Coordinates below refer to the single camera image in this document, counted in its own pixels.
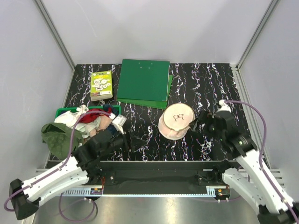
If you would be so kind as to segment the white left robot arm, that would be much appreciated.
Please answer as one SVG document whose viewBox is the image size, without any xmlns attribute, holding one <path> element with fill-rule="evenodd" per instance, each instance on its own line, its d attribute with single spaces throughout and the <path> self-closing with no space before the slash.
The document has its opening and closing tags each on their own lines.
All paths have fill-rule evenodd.
<svg viewBox="0 0 299 224">
<path fill-rule="evenodd" d="M 7 201 L 11 202 L 17 220 L 28 218 L 45 202 L 73 187 L 97 184 L 102 177 L 99 166 L 102 157 L 119 149 L 136 151 L 147 144 L 123 129 L 126 121 L 123 115 L 109 117 L 116 133 L 108 129 L 100 131 L 51 169 L 29 180 L 15 179 L 10 183 Z"/>
</svg>

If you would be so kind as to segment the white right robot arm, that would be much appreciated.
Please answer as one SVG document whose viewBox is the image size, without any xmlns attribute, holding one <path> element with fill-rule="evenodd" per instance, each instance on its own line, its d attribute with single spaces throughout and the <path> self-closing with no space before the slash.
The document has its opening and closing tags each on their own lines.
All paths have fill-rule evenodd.
<svg viewBox="0 0 299 224">
<path fill-rule="evenodd" d="M 223 149 L 246 171 L 248 181 L 227 160 L 212 169 L 205 181 L 232 187 L 257 214 L 261 224 L 297 224 L 299 204 L 280 186 L 262 159 L 250 135 L 242 133 L 235 124 L 230 101 L 220 100 L 215 113 L 202 110 L 190 123 L 191 130 L 220 141 Z"/>
</svg>

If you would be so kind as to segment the white mesh laundry bag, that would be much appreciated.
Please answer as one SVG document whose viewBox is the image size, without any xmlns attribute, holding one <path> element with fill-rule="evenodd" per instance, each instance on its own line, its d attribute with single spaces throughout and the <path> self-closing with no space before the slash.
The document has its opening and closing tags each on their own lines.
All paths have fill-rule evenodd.
<svg viewBox="0 0 299 224">
<path fill-rule="evenodd" d="M 169 140 L 179 140 L 186 135 L 194 120 L 195 113 L 190 106 L 175 103 L 168 106 L 159 118 L 158 130 Z"/>
</svg>

